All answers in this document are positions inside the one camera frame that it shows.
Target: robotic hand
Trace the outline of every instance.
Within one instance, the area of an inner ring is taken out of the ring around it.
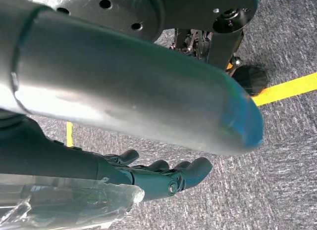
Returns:
[[[23,115],[8,114],[7,119],[0,120],[0,127],[2,174],[107,179],[110,184],[137,185],[145,191],[143,200],[153,200],[194,187],[212,169],[210,162],[203,157],[181,162],[172,169],[163,160],[150,166],[129,166],[138,158],[138,152],[103,156],[66,147],[45,137],[36,121]]]

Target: black wheel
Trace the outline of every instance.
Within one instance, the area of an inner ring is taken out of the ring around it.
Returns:
[[[238,67],[232,75],[232,78],[236,80],[250,96],[260,94],[269,83],[266,71],[253,65]]]

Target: gray carpet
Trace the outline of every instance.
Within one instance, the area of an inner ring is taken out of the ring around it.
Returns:
[[[159,41],[169,46],[172,31]],[[317,0],[260,0],[238,52],[261,64],[270,85],[317,72]],[[260,107],[264,144],[238,157],[197,153],[172,145],[75,125],[74,144],[102,154],[139,151],[137,164],[170,165],[205,156],[213,171],[200,185],[169,199],[142,203],[112,230],[316,230],[317,91]],[[64,141],[64,122],[42,118]]]

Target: bolt hole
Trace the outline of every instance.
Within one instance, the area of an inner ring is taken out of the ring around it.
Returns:
[[[134,31],[141,31],[143,28],[143,25],[141,23],[134,23],[131,26],[131,29]]]
[[[111,9],[112,3],[109,0],[101,0],[99,2],[99,6],[102,9]]]
[[[67,15],[70,14],[70,12],[69,10],[67,10],[66,8],[64,8],[64,7],[58,7],[57,9],[56,9],[56,11],[61,12],[61,13],[67,14]]]

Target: caster wheel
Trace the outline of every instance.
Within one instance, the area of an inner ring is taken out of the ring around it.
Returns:
[[[232,75],[232,78],[250,96],[259,95],[269,82],[266,71],[252,65],[238,67]]]

